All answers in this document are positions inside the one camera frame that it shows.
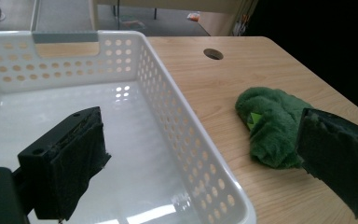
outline green cloth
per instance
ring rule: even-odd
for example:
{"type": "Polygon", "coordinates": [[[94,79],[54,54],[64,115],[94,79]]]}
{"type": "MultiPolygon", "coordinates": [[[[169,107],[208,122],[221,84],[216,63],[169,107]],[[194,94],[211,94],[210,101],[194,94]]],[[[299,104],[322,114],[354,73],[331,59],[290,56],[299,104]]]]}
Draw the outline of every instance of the green cloth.
{"type": "Polygon", "coordinates": [[[300,168],[295,146],[304,108],[313,107],[282,90],[244,91],[235,109],[250,130],[251,157],[274,169],[300,168]]]}

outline perforated basket wall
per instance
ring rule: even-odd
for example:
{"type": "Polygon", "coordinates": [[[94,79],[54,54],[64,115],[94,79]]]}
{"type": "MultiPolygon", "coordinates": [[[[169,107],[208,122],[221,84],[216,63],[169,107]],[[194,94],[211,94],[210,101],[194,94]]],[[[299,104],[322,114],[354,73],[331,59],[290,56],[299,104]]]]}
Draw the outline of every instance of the perforated basket wall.
{"type": "Polygon", "coordinates": [[[32,33],[0,33],[0,97],[136,80],[201,222],[255,223],[255,211],[245,192],[146,38],[136,32],[100,31],[97,36],[95,55],[42,58],[32,33]]]}

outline dark background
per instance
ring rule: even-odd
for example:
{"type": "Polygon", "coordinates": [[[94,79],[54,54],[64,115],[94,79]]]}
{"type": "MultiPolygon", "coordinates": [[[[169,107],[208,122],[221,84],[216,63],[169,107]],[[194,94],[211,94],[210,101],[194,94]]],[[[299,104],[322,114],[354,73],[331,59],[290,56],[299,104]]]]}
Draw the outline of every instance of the dark background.
{"type": "Polygon", "coordinates": [[[272,39],[358,106],[358,1],[259,0],[245,35],[272,39]]]}

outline wooden table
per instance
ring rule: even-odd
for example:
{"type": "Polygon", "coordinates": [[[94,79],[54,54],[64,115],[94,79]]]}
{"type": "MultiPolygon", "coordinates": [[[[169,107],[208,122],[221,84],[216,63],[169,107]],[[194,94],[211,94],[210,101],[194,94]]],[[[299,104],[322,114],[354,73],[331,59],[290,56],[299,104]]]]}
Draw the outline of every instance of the wooden table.
{"type": "Polygon", "coordinates": [[[325,183],[303,169],[251,161],[237,97],[255,86],[281,89],[358,124],[358,107],[265,37],[149,37],[255,206],[257,223],[358,223],[325,183]],[[205,49],[222,52],[212,60],[205,49]]]}

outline basket handle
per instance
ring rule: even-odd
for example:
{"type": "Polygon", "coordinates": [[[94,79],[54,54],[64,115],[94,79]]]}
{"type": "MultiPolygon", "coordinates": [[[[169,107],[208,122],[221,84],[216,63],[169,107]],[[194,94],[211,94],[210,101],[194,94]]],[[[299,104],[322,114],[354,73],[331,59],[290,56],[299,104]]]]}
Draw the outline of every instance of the basket handle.
{"type": "Polygon", "coordinates": [[[100,52],[98,33],[32,32],[37,54],[42,58],[95,56],[100,52]]]}

